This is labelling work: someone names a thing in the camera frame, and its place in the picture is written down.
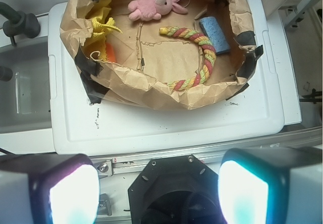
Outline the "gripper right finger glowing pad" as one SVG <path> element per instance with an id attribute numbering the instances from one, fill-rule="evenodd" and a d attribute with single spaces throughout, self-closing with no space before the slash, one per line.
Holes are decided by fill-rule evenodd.
<path id="1" fill-rule="evenodd" d="M 232 148 L 218 195 L 227 223 L 322 223 L 322 149 Z"/>

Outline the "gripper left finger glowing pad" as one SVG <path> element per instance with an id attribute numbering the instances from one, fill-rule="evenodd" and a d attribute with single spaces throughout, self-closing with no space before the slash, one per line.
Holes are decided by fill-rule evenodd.
<path id="1" fill-rule="evenodd" d="M 1 223 L 94 223 L 99 194 L 85 154 L 1 156 Z"/>

